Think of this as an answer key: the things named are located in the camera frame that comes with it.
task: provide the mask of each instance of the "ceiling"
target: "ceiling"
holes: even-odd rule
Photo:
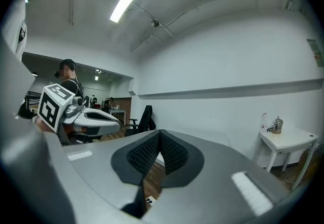
[[[24,53],[22,56],[23,64],[28,68],[30,72],[37,72],[40,78],[49,79],[51,81],[57,81],[54,78],[54,72],[58,70],[61,60]],[[76,64],[75,72],[80,81],[95,81],[95,71],[100,68],[93,68],[85,65]],[[102,73],[96,75],[99,77],[98,83],[109,84],[121,80],[123,77],[101,70]]]
[[[30,0],[29,34],[64,38],[62,27],[71,26],[86,44],[92,44],[93,34],[93,42],[109,52],[143,56],[204,21],[234,12],[284,10],[290,0],[134,0],[115,23],[109,18],[118,1]],[[152,27],[152,18],[165,28]]]

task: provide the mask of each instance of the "white side table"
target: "white side table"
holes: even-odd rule
[[[112,115],[112,113],[124,113],[124,125],[126,125],[126,110],[124,109],[110,109],[109,110],[109,114]]]
[[[253,161],[255,163],[257,162],[258,157],[260,156],[262,143],[265,143],[272,151],[270,163],[267,167],[267,172],[270,172],[275,157],[278,153],[287,154],[282,166],[282,171],[285,171],[292,152],[306,149],[309,145],[312,145],[305,165],[292,187],[292,190],[294,190],[307,170],[307,167],[315,150],[317,138],[318,136],[300,129],[283,129],[281,134],[272,134],[271,132],[259,133],[258,143],[253,156]]]

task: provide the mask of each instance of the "black cap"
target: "black cap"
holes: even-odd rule
[[[68,64],[75,64],[75,62],[72,60],[72,59],[64,59],[61,63],[60,63],[60,70],[63,70],[64,69],[64,66],[65,65],[68,65]]]

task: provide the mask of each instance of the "gray table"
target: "gray table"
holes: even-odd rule
[[[109,114],[112,115],[112,113],[124,113],[124,125],[126,125],[126,110],[124,109],[110,109]]]

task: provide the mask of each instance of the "wooden floor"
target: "wooden floor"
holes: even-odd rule
[[[107,141],[107,140],[112,140],[112,139],[117,139],[117,138],[122,138],[125,137],[125,131],[126,131],[125,126],[121,126],[120,130],[118,132],[112,133],[110,135],[103,135],[100,139],[100,141]]]
[[[286,188],[286,190],[290,193],[292,191],[292,186],[294,182],[297,180],[298,175],[300,174],[300,169],[296,164],[292,166],[287,166],[286,170],[282,172],[281,166],[273,167],[270,170],[270,173],[273,174],[282,185]],[[302,179],[298,186],[303,185],[307,182],[307,180]]]

